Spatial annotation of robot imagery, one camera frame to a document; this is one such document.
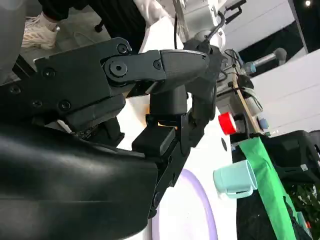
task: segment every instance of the light blue cup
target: light blue cup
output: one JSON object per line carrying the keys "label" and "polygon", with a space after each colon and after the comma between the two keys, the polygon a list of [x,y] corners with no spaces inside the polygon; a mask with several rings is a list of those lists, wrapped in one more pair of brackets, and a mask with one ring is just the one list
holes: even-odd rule
{"label": "light blue cup", "polygon": [[231,199],[249,197],[258,188],[255,173],[248,160],[215,170],[213,180],[216,189]]}

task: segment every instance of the cup handle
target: cup handle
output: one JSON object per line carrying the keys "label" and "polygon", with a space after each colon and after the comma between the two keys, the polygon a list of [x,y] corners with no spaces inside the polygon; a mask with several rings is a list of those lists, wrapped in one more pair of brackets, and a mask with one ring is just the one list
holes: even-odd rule
{"label": "cup handle", "polygon": [[250,189],[248,191],[244,191],[244,192],[240,192],[240,193],[226,192],[226,194],[231,199],[242,199],[242,198],[249,197],[253,192],[254,192],[254,189],[252,188],[252,186],[250,186]]}

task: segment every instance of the ceiling light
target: ceiling light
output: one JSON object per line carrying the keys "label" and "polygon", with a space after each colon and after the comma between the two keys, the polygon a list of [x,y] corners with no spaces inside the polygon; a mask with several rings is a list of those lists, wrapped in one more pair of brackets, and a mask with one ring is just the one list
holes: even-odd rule
{"label": "ceiling light", "polygon": [[304,4],[305,4],[305,6],[309,7],[309,6],[311,5],[311,1],[310,1],[310,0],[306,0],[306,1],[304,2]]}

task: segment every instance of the black robotic arm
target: black robotic arm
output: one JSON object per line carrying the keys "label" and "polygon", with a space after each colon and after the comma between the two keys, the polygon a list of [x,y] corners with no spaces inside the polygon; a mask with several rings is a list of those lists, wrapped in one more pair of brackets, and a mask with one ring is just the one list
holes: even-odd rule
{"label": "black robotic arm", "polygon": [[[214,117],[209,66],[220,70],[221,54],[211,49],[131,54],[114,38],[38,59],[30,80],[0,86],[0,239],[122,239],[141,231]],[[123,138],[116,117],[124,93],[150,94],[147,127],[132,151],[113,147]],[[72,134],[43,127],[56,120]]]}

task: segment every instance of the green cloth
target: green cloth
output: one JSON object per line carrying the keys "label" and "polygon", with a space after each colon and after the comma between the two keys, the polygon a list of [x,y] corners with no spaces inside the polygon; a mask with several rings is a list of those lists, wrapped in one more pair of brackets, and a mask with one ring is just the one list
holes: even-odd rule
{"label": "green cloth", "polygon": [[296,220],[298,220],[297,212],[278,177],[265,146],[259,137],[243,141],[239,146],[253,168],[258,191],[276,238],[278,240],[295,240],[296,236],[284,202],[284,196]]}

